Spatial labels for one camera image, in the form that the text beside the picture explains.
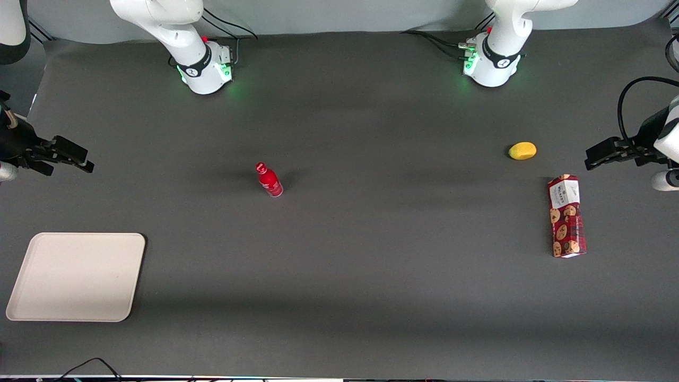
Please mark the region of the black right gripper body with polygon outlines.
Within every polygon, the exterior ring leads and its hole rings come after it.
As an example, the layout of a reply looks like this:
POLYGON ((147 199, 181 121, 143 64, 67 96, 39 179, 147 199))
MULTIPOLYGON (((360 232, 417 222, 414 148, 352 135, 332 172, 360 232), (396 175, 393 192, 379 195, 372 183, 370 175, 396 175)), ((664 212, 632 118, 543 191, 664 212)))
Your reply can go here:
POLYGON ((15 128, 9 128, 8 124, 1 128, 1 161, 12 163, 17 157, 24 155, 27 149, 41 145, 40 138, 31 124, 27 121, 19 121, 15 128))

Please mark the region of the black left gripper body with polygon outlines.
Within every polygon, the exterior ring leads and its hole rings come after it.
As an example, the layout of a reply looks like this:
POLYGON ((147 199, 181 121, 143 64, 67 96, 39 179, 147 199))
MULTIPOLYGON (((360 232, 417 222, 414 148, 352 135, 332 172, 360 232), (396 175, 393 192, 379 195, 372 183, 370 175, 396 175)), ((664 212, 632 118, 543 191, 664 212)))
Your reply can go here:
POLYGON ((672 159, 672 149, 659 149, 655 145, 658 140, 666 140, 672 132, 671 111, 672 108, 667 106, 643 121, 637 135, 631 139, 633 159, 672 159))

